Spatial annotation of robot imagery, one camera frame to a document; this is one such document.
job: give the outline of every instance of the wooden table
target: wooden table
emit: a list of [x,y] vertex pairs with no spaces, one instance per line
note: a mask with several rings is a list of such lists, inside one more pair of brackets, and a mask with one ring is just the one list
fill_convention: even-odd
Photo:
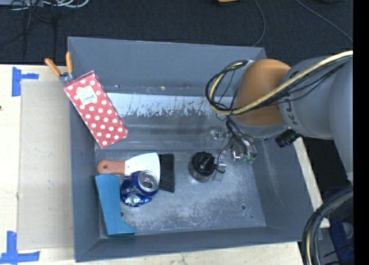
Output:
[[[19,210],[19,198],[26,196],[20,194],[20,163],[21,158],[24,160],[24,153],[20,153],[21,150],[21,138],[22,138],[22,95],[12,97],[12,68],[16,67],[26,73],[36,73],[39,75],[37,80],[23,80],[22,84],[26,82],[33,82],[36,88],[32,94],[37,96],[37,82],[43,84],[50,82],[55,84],[55,87],[51,86],[51,90],[57,90],[59,96],[64,98],[62,84],[58,81],[56,76],[50,71],[47,66],[32,66],[32,65],[0,65],[0,133],[2,139],[0,140],[0,252],[6,251],[6,232],[14,231],[18,233],[18,210]],[[35,139],[38,135],[37,125],[34,128]],[[38,141],[45,149],[48,147],[54,147],[55,143],[50,146],[50,141]],[[294,143],[296,147],[296,153],[298,154],[300,164],[302,166],[302,173],[307,182],[308,191],[310,193],[312,204],[317,208],[322,199],[317,187],[315,177],[311,170],[311,165],[308,159],[308,155],[304,148],[302,139],[298,139]],[[42,216],[46,207],[42,206],[42,198],[39,199],[40,206],[39,213]],[[29,262],[28,264],[75,264],[73,256],[73,245],[70,246],[57,246],[57,247],[35,247],[32,249],[21,249],[18,247],[19,253],[41,251],[40,259],[38,262]],[[105,260],[99,262],[88,262],[88,264],[134,264],[134,265],[154,265],[154,264],[273,264],[273,265],[301,265],[303,264],[300,251],[297,243],[283,243],[283,244],[270,244],[270,245],[256,245],[240,248],[229,249],[217,249],[210,251],[200,252],[184,252],[174,253],[169,255],[155,255],[145,256],[139,258],[119,259],[119,260]]]

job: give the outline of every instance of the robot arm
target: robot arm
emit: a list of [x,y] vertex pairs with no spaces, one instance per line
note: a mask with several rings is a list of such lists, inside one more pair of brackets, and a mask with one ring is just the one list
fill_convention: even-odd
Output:
[[328,58],[308,59],[294,67],[274,59],[255,61],[244,72],[231,107],[218,106],[214,102],[216,88],[225,73],[247,64],[240,60],[210,80],[206,96],[212,110],[225,115],[238,132],[250,138],[251,144],[253,139],[276,134],[280,134],[277,137],[280,146],[301,136],[334,140],[350,175],[353,172],[352,55],[348,51]]

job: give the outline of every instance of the gray tray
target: gray tray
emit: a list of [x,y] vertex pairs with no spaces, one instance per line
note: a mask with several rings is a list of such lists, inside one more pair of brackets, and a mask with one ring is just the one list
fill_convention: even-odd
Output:
[[[313,208],[293,146],[256,140],[252,165],[225,153],[225,174],[209,183],[188,171],[194,153],[216,156],[226,143],[206,144],[209,127],[225,127],[207,104],[206,83],[233,61],[266,58],[263,48],[70,37],[68,50],[74,76],[96,72],[130,133],[101,149],[70,106],[76,261],[301,240]],[[159,191],[138,208],[122,204],[137,235],[110,238],[94,184],[96,163],[152,151],[175,155],[176,190]]]

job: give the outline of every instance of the label on box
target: label on box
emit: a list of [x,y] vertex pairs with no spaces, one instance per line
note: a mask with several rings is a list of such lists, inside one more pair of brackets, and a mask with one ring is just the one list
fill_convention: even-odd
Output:
[[126,126],[93,71],[68,82],[64,91],[101,148],[128,136]]
[[79,96],[83,105],[97,102],[97,96],[95,94],[95,91],[92,89],[91,85],[88,85],[87,87],[84,88],[78,87],[76,93]]

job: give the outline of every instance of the blue can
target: blue can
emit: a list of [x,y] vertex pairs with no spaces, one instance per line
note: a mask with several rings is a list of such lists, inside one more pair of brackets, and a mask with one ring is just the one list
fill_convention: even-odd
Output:
[[158,190],[159,179],[153,172],[137,171],[123,181],[121,200],[131,207],[139,207],[150,202]]

